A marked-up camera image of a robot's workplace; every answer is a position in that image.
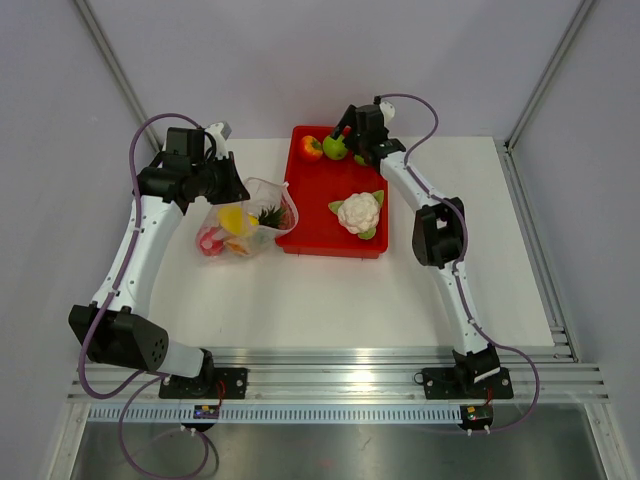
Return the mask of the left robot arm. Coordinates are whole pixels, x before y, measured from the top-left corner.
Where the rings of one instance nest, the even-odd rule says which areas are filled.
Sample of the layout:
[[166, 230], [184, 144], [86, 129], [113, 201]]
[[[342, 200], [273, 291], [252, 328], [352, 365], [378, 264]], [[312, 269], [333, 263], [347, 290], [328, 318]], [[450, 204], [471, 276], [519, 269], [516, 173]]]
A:
[[87, 305], [75, 305], [69, 325], [81, 344], [78, 365], [83, 389], [93, 398], [87, 362], [161, 377], [165, 399], [220, 398], [223, 374], [210, 351], [170, 338], [149, 320], [156, 277], [169, 241], [198, 198], [212, 205], [249, 199], [226, 147], [225, 122], [206, 128], [171, 128], [165, 147], [142, 170], [133, 172], [129, 223], [103, 284]]

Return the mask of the toy watermelon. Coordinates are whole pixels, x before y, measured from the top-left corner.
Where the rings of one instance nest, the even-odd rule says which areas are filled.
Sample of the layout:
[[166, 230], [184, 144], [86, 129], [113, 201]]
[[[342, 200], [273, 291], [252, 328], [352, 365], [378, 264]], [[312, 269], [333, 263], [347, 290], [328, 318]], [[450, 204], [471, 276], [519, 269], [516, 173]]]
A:
[[354, 155], [354, 161], [362, 167], [370, 167], [367, 159], [361, 155]]

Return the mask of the red toy apple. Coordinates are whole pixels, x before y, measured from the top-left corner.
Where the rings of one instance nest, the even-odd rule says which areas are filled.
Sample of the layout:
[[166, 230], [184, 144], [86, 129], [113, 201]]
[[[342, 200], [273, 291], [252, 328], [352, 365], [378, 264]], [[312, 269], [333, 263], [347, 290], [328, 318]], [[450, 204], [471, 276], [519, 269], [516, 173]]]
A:
[[224, 231], [220, 227], [203, 227], [198, 232], [196, 245], [202, 255], [218, 256], [225, 248]]

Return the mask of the toy cauliflower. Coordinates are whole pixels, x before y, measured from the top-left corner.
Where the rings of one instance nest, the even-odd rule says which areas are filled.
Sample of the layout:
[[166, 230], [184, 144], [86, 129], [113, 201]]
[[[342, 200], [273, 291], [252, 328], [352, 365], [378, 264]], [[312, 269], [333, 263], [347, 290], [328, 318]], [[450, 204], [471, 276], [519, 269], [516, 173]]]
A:
[[330, 202], [328, 208], [348, 233], [370, 240], [376, 235], [384, 199], [383, 190], [354, 193], [345, 200]]

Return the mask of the clear zip top bag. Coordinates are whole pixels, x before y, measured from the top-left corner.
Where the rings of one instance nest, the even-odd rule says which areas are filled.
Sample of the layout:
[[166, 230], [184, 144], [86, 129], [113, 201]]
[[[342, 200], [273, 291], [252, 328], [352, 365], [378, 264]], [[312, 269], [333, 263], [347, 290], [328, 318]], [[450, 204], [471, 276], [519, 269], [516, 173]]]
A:
[[213, 206], [201, 224], [195, 245], [205, 258], [254, 257], [297, 226], [299, 214], [288, 182], [248, 177], [243, 185], [248, 200]]

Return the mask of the toy pineapple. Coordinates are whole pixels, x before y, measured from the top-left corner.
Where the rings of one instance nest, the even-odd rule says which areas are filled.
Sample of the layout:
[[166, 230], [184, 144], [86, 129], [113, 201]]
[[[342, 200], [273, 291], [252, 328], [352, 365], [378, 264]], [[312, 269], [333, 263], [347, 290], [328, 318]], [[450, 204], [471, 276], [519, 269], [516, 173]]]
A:
[[224, 239], [225, 248], [232, 254], [241, 257], [255, 256], [288, 228], [288, 208], [284, 205], [262, 208], [257, 215], [249, 213], [244, 208], [243, 210], [256, 217], [259, 225], [249, 235], [242, 237], [233, 236], [222, 228], [227, 234]]

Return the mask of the yellow toy mango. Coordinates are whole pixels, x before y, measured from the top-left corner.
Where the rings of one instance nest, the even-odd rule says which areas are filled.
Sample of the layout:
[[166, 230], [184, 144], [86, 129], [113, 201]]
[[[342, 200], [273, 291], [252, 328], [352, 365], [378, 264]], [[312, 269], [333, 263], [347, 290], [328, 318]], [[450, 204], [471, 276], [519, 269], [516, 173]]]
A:
[[249, 235], [259, 225], [259, 220], [248, 214], [241, 206], [229, 205], [222, 207], [217, 213], [221, 228], [233, 236]]

